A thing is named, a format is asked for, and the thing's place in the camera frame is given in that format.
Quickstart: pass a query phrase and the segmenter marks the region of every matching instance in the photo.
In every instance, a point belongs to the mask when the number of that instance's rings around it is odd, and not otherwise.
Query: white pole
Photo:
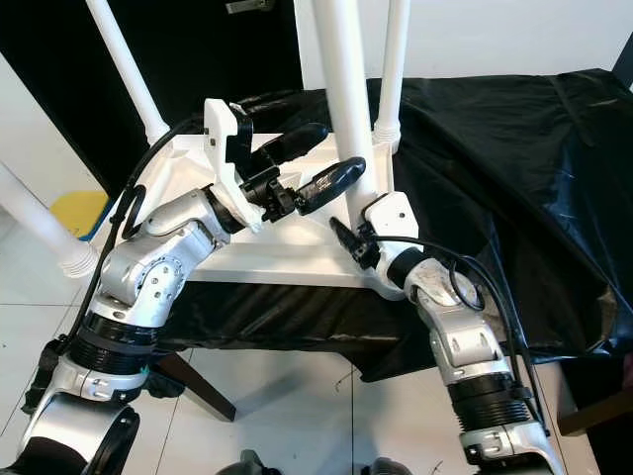
[[[73,236],[29,189],[0,161],[0,205],[55,254],[64,274],[80,278],[92,274],[97,251]]]
[[[403,91],[410,6],[410,0],[391,0],[389,2],[380,108],[378,110],[378,119],[374,123],[374,142],[391,143],[393,153],[398,151],[398,145],[400,144],[400,120],[398,114]]]
[[[169,127],[160,117],[107,0],[86,0],[86,4],[145,125],[147,141],[152,145]]]
[[[363,46],[356,0],[313,0],[327,105],[339,160],[362,156],[365,173],[346,193],[349,221],[377,196]]]

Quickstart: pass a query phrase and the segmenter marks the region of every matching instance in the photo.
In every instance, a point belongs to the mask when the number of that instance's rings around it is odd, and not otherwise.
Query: black tarp
[[[329,124],[323,91],[243,105],[256,132]],[[420,237],[507,279],[537,360],[633,349],[633,94],[598,69],[406,79],[401,124]],[[365,381],[434,364],[412,306],[360,289],[190,282],[161,346],[334,351]]]

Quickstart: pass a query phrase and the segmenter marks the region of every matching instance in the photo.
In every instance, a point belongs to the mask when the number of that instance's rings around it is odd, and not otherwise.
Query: white tile floor
[[[79,286],[54,256],[0,212],[0,467],[13,461],[27,424],[19,408],[40,350],[71,325],[79,300]],[[358,474],[378,455],[414,474],[473,473],[435,369],[365,384],[333,354],[196,349],[186,356],[235,403],[237,419],[219,422],[186,396],[143,394],[134,402],[141,425],[127,475],[210,475],[244,448],[287,475]],[[560,369],[537,372],[555,417],[559,404],[569,404]],[[570,475],[598,473],[585,436],[554,430],[552,440]]]

